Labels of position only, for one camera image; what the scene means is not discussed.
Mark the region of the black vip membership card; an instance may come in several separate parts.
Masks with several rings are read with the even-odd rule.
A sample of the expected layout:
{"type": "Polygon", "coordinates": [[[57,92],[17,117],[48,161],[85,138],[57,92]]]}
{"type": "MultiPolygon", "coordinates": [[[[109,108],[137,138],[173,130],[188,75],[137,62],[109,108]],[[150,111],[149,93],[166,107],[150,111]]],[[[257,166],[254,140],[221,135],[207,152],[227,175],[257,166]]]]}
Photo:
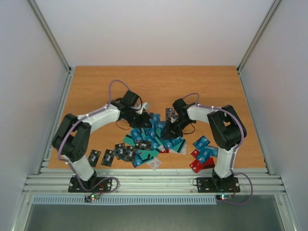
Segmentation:
{"type": "Polygon", "coordinates": [[[135,148],[138,149],[138,150],[150,151],[152,149],[152,142],[151,141],[136,140],[135,148]]]}

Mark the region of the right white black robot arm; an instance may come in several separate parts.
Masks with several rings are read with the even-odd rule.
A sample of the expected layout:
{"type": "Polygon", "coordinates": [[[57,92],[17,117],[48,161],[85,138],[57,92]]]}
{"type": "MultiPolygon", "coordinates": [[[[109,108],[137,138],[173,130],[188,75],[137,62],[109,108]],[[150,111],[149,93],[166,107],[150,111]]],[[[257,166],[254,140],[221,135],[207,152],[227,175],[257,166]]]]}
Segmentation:
{"type": "Polygon", "coordinates": [[[234,179],[234,159],[247,136],[244,125],[231,105],[219,108],[198,103],[187,104],[180,98],[173,103],[173,108],[179,117],[174,121],[167,120],[161,134],[162,139],[170,140],[183,136],[184,128],[190,123],[208,123],[218,146],[218,159],[212,171],[210,186],[214,192],[221,192],[234,179]]]}

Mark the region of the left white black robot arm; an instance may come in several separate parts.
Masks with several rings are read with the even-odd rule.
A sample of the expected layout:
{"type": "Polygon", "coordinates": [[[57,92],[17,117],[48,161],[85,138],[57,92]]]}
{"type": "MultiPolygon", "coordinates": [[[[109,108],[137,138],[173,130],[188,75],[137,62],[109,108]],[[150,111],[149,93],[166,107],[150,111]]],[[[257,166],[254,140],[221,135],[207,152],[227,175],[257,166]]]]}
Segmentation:
{"type": "Polygon", "coordinates": [[[57,150],[58,160],[70,166],[83,190],[91,192],[98,186],[96,171],[85,156],[90,135],[119,120],[127,121],[131,128],[149,128],[149,107],[148,102],[143,102],[138,94],[128,90],[123,97],[110,99],[93,112],[64,116],[53,137],[52,146],[57,150]]]}

